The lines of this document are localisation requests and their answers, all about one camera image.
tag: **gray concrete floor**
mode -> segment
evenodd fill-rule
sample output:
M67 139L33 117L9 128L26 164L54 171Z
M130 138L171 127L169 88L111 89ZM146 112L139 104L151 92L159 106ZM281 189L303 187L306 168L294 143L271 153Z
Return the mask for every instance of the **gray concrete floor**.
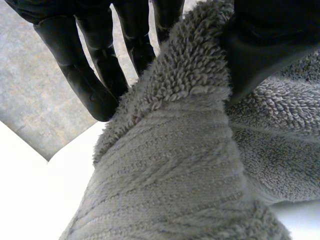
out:
M195 3L196 0L186 0L184 11ZM114 48L126 79L132 84L137 75L125 48L118 16L111 9ZM151 44L158 53L152 4L149 22ZM0 121L49 161L97 121L74 94L32 24L5 1L0 1L0 23ZM94 68L81 33L80 39Z

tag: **white surface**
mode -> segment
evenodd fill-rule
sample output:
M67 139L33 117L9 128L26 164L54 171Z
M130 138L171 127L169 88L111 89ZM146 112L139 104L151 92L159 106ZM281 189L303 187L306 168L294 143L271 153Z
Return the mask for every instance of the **white surface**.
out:
M93 173L98 122L47 164L0 122L0 239L57 240L78 209ZM320 240L320 201L272 207L293 240Z
M0 239L46 239L47 161L0 121Z
M56 240L76 213L83 193L94 171L92 155L105 123L98 122L59 152L49 161L48 224L50 240Z
M320 201L281 202L271 209L293 240L320 240Z

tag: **robotic hand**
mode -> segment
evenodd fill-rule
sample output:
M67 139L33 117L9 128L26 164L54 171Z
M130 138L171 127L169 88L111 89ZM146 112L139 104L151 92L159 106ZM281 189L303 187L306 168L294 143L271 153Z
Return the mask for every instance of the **robotic hand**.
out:
M234 0L221 35L238 103L263 80L320 47L319 0Z
M62 73L90 114L107 122L128 84L113 46L110 5L119 16L126 49L140 76L155 58L149 40L148 0L5 0L53 54ZM153 0L158 42L168 38L185 0ZM89 66L79 39L81 29L100 80Z

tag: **hand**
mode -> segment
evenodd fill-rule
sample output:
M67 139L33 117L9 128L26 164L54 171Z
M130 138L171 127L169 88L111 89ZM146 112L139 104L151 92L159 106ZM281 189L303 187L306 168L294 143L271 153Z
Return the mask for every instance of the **hand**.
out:
M128 84L113 46L110 4L119 16L124 42L140 76L155 58L149 40L148 0L5 0L34 24L75 94L91 115L106 122L115 113ZM182 15L185 0L154 0L158 42ZM100 80L90 68L79 39L82 31Z

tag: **towel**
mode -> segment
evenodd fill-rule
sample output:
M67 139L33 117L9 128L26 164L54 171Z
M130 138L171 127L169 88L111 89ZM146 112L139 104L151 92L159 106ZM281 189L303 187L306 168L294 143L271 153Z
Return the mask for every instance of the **towel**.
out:
M233 9L199 2L173 27L99 137L61 240L290 239L267 205L319 196L318 86L287 69L226 110Z

